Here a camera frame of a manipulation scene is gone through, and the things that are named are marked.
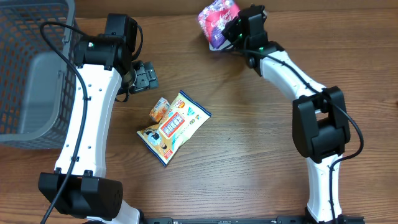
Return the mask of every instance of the snack bag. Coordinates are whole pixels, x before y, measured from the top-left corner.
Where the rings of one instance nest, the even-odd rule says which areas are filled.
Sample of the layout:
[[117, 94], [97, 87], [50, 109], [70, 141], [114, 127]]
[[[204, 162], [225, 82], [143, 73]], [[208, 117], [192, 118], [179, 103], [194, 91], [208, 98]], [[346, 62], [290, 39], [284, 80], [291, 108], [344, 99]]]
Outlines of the snack bag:
[[164, 114], [166, 114], [167, 109], [170, 107], [169, 102], [165, 98], [161, 98], [155, 105], [155, 107], [152, 108], [152, 110], [149, 113], [150, 118], [152, 118], [153, 121], [159, 122]]
[[215, 0], [198, 15], [199, 25], [209, 43], [218, 49], [225, 42], [222, 31], [225, 24], [233, 20], [239, 12], [239, 7], [233, 0]]
[[210, 117], [209, 111], [181, 90], [160, 123], [138, 131], [137, 134], [166, 166], [177, 149]]

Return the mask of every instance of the pink package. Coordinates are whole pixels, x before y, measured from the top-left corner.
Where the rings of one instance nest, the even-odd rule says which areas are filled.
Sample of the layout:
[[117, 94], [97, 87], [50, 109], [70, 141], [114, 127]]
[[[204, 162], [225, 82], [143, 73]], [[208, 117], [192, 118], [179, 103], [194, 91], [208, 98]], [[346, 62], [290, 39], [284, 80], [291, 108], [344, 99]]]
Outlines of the pink package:
[[222, 31], [225, 24], [233, 20], [239, 12], [239, 7], [232, 0], [215, 0], [198, 16], [199, 25], [209, 43], [218, 49], [224, 42]]

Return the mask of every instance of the wood grain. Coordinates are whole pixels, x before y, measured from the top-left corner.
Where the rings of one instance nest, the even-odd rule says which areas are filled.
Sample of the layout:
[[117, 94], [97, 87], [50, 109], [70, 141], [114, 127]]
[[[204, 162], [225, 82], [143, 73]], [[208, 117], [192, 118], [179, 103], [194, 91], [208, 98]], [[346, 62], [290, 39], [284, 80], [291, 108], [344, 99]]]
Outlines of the wood grain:
[[[214, 0], [76, 0], [76, 16], [106, 17], [108, 13], [130, 16], [181, 16], [199, 14]], [[396, 0], [235, 0], [240, 8], [263, 4], [271, 12], [339, 9], [398, 8]]]
[[[144, 31], [140, 59], [152, 61], [160, 88], [116, 103], [109, 127], [107, 178], [148, 217], [261, 218], [300, 215], [308, 200], [305, 161], [291, 137], [292, 109], [244, 60], [208, 50], [195, 16], [137, 17]], [[79, 19], [89, 34], [105, 19]], [[345, 93], [365, 149], [341, 165], [340, 203], [366, 223], [397, 223], [398, 9], [272, 12], [266, 29], [300, 68]], [[213, 113], [169, 166], [135, 132], [149, 111], [179, 90]], [[350, 154], [358, 137], [346, 147]], [[37, 189], [60, 150], [0, 147], [0, 222], [38, 223], [49, 203]], [[49, 223], [82, 223], [54, 211]]]

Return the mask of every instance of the gray basket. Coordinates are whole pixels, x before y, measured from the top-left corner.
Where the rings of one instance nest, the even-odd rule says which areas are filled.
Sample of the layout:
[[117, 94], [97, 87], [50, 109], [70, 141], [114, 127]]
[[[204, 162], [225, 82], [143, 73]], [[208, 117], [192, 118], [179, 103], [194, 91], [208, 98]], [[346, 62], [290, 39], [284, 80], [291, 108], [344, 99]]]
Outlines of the gray basket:
[[[62, 148], [75, 99], [75, 74], [44, 42], [39, 27], [57, 21], [76, 27], [73, 0], [0, 0], [0, 144]], [[74, 32], [45, 32], [73, 60]]]

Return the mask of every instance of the robotic arm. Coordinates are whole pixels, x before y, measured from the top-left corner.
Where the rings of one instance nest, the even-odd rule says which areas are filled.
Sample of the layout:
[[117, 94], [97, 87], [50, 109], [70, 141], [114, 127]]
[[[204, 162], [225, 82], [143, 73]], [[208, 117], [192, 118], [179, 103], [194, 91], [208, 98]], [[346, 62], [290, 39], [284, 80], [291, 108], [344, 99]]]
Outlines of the robotic arm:
[[[325, 88], [312, 80], [291, 61], [283, 47], [269, 42], [264, 30], [266, 19], [264, 6], [251, 6], [240, 11], [238, 17], [226, 25], [223, 35], [233, 43], [235, 51], [244, 54], [249, 67], [292, 101], [293, 140], [308, 166], [310, 198], [305, 209], [307, 220], [329, 223], [342, 213], [338, 202], [340, 163], [334, 166], [331, 179], [330, 167], [343, 157], [345, 144], [350, 139], [347, 117], [330, 102], [346, 111], [344, 96], [336, 86]], [[317, 121], [316, 113], [328, 113], [328, 117]]]
[[[348, 120], [327, 97], [343, 111], [343, 93], [337, 87], [325, 88], [301, 71], [285, 50], [269, 42], [264, 30], [267, 15], [264, 6], [252, 6], [239, 12], [229, 22], [223, 35], [233, 48], [246, 56], [249, 67], [274, 84], [293, 104], [293, 140], [306, 158], [310, 198], [304, 217], [278, 217], [266, 220], [173, 220], [144, 219], [141, 211], [123, 200], [122, 184], [105, 179], [105, 145], [109, 119], [116, 95], [130, 94], [157, 87], [157, 78], [149, 63], [132, 62], [137, 24], [126, 15], [110, 14], [105, 34], [83, 37], [75, 52], [75, 63], [88, 90], [88, 116], [80, 150], [67, 188], [55, 204], [62, 214], [87, 218], [101, 223], [139, 224], [232, 224], [332, 223], [331, 206], [338, 223], [364, 223], [363, 217], [346, 217], [338, 202], [338, 171], [333, 172], [333, 200], [329, 196], [330, 166], [342, 158], [349, 142]], [[53, 174], [41, 173], [39, 190], [52, 201], [70, 165], [83, 108], [81, 83], [76, 83], [75, 102], [67, 139]], [[328, 113], [318, 121], [316, 113]]]

